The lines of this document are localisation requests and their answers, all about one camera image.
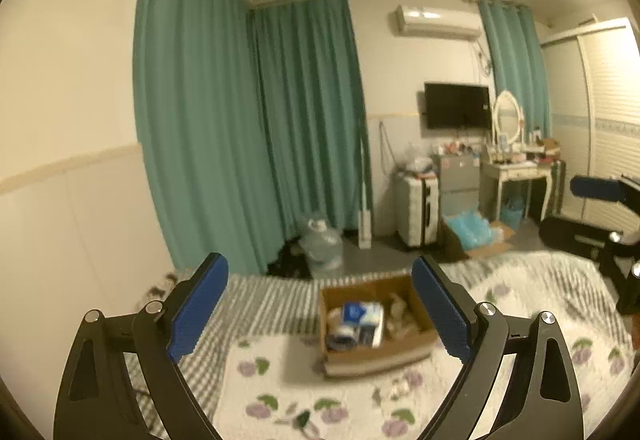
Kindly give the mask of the large tissue pack dark label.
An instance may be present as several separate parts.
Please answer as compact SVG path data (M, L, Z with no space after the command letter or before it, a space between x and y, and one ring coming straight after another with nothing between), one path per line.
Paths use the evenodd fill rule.
M356 347L378 348L383 342L384 321L378 327L350 327L342 322L342 307L329 311L326 347L346 351Z

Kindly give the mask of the blue pocket tissue pack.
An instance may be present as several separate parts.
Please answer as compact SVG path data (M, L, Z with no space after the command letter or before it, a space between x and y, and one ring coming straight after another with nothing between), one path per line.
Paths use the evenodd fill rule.
M377 301L349 301L342 307L342 322L350 327L378 327L384 307Z

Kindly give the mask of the blue waste basket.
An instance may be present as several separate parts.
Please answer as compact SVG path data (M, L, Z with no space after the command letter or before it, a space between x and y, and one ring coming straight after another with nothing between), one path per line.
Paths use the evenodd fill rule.
M514 201L503 204L500 208L499 220L513 231L518 231L524 217L525 205Z

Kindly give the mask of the white dressing table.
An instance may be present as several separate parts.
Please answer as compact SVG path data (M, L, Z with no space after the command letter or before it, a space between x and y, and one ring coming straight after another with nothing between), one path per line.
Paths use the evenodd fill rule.
M506 186L524 182L525 215L529 214L533 183L544 181L540 219L549 212L552 195L558 186L554 172L561 159L561 145L553 138L542 141L542 145L526 145L521 151L499 152L493 145L484 145L480 153L480 213L490 220L500 217Z

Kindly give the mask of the white wardrobe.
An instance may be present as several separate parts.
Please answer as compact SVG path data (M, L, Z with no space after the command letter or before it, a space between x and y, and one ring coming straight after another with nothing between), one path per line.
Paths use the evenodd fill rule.
M550 134L565 164L565 217L632 232L639 217L620 203L570 192L578 175L639 175L639 47L626 18L565 31L541 44L546 65Z

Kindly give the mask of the small grey fridge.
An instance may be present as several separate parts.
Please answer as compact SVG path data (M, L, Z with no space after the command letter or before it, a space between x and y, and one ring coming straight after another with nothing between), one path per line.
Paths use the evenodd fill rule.
M442 217L474 212L480 204L480 159L473 154L434 156Z

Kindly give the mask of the white oval vanity mirror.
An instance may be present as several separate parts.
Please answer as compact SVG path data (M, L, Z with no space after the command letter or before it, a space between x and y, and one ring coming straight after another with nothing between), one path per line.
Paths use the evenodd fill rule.
M495 143L499 150L506 150L510 145L522 141L524 112L518 99L509 90L498 93L492 108L492 122Z

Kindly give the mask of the white suitcase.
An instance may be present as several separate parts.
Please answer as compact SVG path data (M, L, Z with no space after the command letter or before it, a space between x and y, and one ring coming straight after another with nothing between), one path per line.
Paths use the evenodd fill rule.
M397 233L409 249L437 242L439 224L438 179L398 173L394 177Z

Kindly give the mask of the teal curtain right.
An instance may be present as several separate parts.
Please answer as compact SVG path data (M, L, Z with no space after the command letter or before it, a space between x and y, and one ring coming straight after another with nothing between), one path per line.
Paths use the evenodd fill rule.
M503 0L479 0L478 10L490 50L496 92L515 97L523 110L525 134L538 128L549 136L550 110L546 67L528 6Z

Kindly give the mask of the teal curtain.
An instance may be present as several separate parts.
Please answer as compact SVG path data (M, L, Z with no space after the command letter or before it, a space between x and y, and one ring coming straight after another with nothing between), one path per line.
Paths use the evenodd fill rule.
M490 50L496 92L515 97L523 110L525 134L538 128L549 136L550 110L546 67L528 6L503 0L479 0L478 10Z
M354 231L370 203L348 0L138 0L134 114L177 268L260 275L307 218Z

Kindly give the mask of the clear water jug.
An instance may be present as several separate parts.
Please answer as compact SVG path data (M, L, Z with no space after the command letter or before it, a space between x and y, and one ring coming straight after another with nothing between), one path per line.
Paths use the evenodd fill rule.
M326 219L309 219L299 245L314 279L337 279L344 275L343 238L341 232L330 227Z

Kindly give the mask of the grey checked bed sheet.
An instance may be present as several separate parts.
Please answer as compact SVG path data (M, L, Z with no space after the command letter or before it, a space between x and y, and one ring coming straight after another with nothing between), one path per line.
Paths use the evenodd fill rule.
M180 364L205 414L213 420L232 346L243 337L317 335L320 284L232 275L198 347Z

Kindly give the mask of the white air conditioner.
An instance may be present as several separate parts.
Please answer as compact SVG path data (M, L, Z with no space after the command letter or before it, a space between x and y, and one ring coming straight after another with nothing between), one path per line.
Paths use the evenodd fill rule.
M430 9L399 5L396 8L401 34L476 41L482 35L478 15L450 9Z

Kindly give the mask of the teal curtain left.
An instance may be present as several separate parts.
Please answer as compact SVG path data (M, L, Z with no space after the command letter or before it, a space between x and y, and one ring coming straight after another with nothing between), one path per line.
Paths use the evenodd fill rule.
M177 268L260 275L307 218L354 231L370 203L348 0L138 0L134 114Z

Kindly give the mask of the black wall television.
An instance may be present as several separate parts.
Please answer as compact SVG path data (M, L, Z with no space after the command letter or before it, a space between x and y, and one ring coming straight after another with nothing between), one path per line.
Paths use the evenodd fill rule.
M428 129L490 130L487 86L425 83L425 123Z

